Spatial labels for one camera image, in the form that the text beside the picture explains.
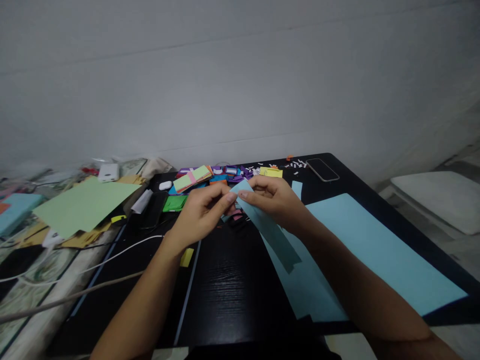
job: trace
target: orange paper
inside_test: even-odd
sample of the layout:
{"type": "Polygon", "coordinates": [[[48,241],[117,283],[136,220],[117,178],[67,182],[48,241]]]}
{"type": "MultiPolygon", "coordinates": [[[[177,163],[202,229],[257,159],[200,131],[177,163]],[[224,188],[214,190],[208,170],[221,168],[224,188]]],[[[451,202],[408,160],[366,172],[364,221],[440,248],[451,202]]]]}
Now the orange paper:
{"type": "Polygon", "coordinates": [[[0,202],[0,214],[3,214],[5,210],[10,207],[10,204],[0,202]]]}

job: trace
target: phone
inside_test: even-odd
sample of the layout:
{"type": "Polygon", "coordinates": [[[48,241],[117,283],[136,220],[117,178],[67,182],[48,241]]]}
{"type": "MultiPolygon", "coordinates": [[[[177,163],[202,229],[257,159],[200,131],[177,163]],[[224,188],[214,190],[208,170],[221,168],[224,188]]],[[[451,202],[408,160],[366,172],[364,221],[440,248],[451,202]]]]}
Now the phone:
{"type": "Polygon", "coordinates": [[[333,171],[322,159],[310,159],[306,164],[325,183],[340,179],[340,176],[333,171]]]}
{"type": "Polygon", "coordinates": [[[141,230],[151,230],[159,224],[160,216],[162,215],[168,196],[169,193],[166,191],[154,192],[152,194],[145,210],[141,213],[139,226],[141,230]]]}

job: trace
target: yellow paper piece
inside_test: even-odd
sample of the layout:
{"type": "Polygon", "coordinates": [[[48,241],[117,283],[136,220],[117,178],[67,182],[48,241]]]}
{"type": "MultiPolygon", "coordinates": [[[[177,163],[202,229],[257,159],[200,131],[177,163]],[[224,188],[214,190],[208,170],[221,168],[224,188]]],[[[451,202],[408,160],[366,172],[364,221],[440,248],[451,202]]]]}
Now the yellow paper piece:
{"type": "Polygon", "coordinates": [[[141,177],[138,174],[134,174],[134,175],[122,176],[116,181],[116,183],[141,185],[144,183],[144,181],[145,179],[143,177],[141,177]]]}
{"type": "Polygon", "coordinates": [[[279,170],[279,169],[275,169],[275,168],[272,168],[272,167],[264,167],[262,166],[260,168],[260,175],[265,175],[265,176],[269,176],[271,178],[283,178],[284,176],[284,171],[283,170],[279,170]]]}
{"type": "Polygon", "coordinates": [[[110,221],[105,221],[105,223],[97,226],[95,229],[89,232],[80,232],[78,235],[68,239],[67,241],[63,242],[60,246],[62,248],[78,248],[83,249],[86,248],[91,243],[97,241],[97,239],[102,235],[102,233],[106,232],[110,229],[112,223],[110,221]]]}
{"type": "Polygon", "coordinates": [[[188,268],[190,265],[190,260],[192,259],[192,255],[194,254],[194,250],[192,248],[188,248],[185,250],[183,253],[181,259],[180,259],[180,266],[182,268],[188,268]]]}

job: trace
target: paper scrap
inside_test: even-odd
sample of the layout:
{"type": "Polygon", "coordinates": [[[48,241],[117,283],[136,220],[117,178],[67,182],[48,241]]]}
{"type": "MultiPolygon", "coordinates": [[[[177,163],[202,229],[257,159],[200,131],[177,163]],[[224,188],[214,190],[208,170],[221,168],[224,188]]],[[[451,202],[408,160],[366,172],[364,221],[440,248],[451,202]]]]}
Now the paper scrap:
{"type": "Polygon", "coordinates": [[[291,189],[298,196],[298,198],[300,200],[302,200],[302,186],[303,186],[303,184],[299,181],[292,181],[291,182],[291,189]]]}
{"type": "Polygon", "coordinates": [[[272,178],[281,178],[283,177],[283,170],[279,170],[277,168],[272,168],[272,167],[261,167],[260,168],[260,175],[265,175],[269,176],[272,178]]]}
{"type": "Polygon", "coordinates": [[[152,190],[145,190],[138,200],[132,205],[131,210],[135,214],[141,214],[142,211],[147,207],[147,204],[149,203],[153,193],[154,192],[152,190]]]}
{"type": "MultiPolygon", "coordinates": [[[[342,194],[306,207],[421,316],[468,295],[350,195],[342,194]]],[[[301,258],[290,274],[267,241],[265,246],[297,319],[310,315],[313,322],[348,320],[303,243],[286,230],[283,234],[301,258]]]]}
{"type": "Polygon", "coordinates": [[[92,231],[140,185],[99,182],[91,177],[45,202],[33,213],[65,239],[78,230],[92,231]]]}
{"type": "MultiPolygon", "coordinates": [[[[250,192],[253,191],[246,180],[239,182],[230,191],[238,194],[240,190],[247,190],[250,192]]],[[[270,248],[275,252],[283,270],[290,274],[294,269],[294,265],[301,262],[301,259],[280,230],[280,227],[272,220],[270,216],[268,216],[258,207],[250,205],[249,203],[243,201],[240,197],[237,197],[236,201],[241,205],[243,211],[251,219],[258,231],[260,231],[261,235],[266,239],[266,242],[269,244],[270,248]]]]}
{"type": "Polygon", "coordinates": [[[185,250],[183,255],[181,256],[180,259],[180,266],[182,268],[188,268],[190,265],[190,260],[192,259],[192,255],[194,254],[194,250],[192,248],[188,248],[185,250]]]}

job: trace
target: white power bank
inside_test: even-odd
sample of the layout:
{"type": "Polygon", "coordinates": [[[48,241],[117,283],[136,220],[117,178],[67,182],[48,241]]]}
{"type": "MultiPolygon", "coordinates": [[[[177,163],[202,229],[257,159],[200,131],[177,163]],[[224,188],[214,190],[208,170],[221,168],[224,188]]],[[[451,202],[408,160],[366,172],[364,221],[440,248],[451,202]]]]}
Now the white power bank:
{"type": "Polygon", "coordinates": [[[100,166],[98,173],[98,181],[101,183],[108,183],[117,181],[119,179],[120,167],[118,164],[104,164],[100,166]]]}

